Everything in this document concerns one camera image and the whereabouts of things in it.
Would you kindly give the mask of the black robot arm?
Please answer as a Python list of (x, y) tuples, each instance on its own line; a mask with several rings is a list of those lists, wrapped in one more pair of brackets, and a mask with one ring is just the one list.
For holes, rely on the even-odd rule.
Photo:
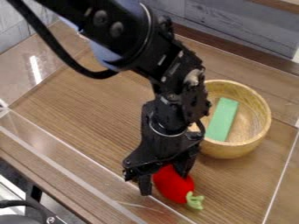
[(172, 165), (180, 177), (194, 167), (211, 102), (206, 67), (174, 35), (172, 20), (139, 0), (35, 0), (78, 29), (112, 74), (134, 71), (150, 80), (154, 99), (142, 108), (142, 141), (123, 160), (124, 179), (152, 193), (152, 176)]

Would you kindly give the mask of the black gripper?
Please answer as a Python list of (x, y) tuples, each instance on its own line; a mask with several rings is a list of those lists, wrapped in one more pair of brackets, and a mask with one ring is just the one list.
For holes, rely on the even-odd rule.
[(167, 129), (155, 112), (155, 103), (150, 101), (142, 109), (142, 141), (123, 161), (126, 181), (138, 182), (140, 194), (152, 194), (152, 175), (172, 165), (182, 178), (194, 167), (206, 129), (202, 122), (195, 123), (198, 131), (190, 131), (188, 125), (179, 129)]

